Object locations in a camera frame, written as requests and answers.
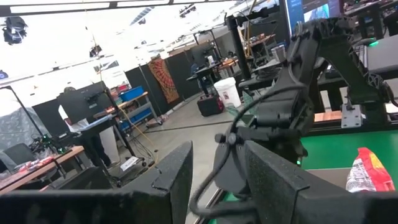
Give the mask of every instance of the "snack bag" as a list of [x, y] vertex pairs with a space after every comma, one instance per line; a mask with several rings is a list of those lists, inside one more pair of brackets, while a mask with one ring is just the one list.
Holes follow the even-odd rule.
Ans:
[[390, 174], [377, 156], [366, 147], [358, 149], [346, 184], [349, 192], [395, 190]]

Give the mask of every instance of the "green mat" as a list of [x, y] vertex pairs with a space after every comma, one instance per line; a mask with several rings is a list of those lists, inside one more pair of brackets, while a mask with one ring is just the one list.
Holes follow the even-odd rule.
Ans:
[[[367, 147], [377, 155], [396, 185], [398, 183], [398, 130], [314, 136], [303, 138], [302, 142], [309, 154], [303, 159], [303, 169], [351, 167], [358, 155], [357, 148]], [[227, 194], [224, 200], [236, 198]]]

